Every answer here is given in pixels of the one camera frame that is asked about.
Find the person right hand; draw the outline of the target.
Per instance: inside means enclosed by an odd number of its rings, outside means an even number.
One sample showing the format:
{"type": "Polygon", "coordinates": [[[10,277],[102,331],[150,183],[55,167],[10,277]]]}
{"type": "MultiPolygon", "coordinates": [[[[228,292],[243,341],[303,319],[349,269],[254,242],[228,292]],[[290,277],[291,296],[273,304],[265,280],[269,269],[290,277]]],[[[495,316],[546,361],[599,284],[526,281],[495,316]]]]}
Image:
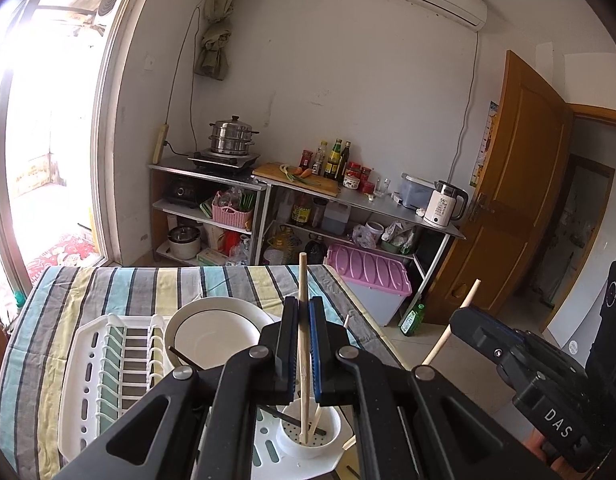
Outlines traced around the person right hand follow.
{"type": "Polygon", "coordinates": [[[543,451],[542,446],[546,443],[546,438],[543,437],[537,430],[532,430],[530,435],[523,441],[525,448],[534,454],[538,460],[541,460],[545,465],[550,466],[553,470],[558,469],[560,460],[554,460],[552,463],[548,461],[547,453],[543,451]]]}

